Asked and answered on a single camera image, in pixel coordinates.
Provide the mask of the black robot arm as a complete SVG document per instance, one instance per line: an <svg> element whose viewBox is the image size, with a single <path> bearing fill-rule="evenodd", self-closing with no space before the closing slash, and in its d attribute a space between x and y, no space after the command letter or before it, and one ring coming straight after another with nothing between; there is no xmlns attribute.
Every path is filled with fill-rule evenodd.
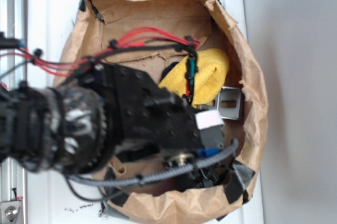
<svg viewBox="0 0 337 224"><path fill-rule="evenodd" d="M192 157L224 148L223 121L210 125L143 71L103 64L55 88L22 83L1 98L1 153L32 172L100 170L112 157Z"/></svg>

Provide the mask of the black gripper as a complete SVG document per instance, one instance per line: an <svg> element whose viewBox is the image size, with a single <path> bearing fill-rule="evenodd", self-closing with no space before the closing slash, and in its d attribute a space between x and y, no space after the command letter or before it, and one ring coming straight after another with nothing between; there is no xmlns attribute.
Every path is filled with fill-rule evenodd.
<svg viewBox="0 0 337 224"><path fill-rule="evenodd" d="M198 110L161 89L144 71L117 64L95 69L94 89L105 101L108 142L122 161L161 154L210 156L224 149L218 111Z"/></svg>

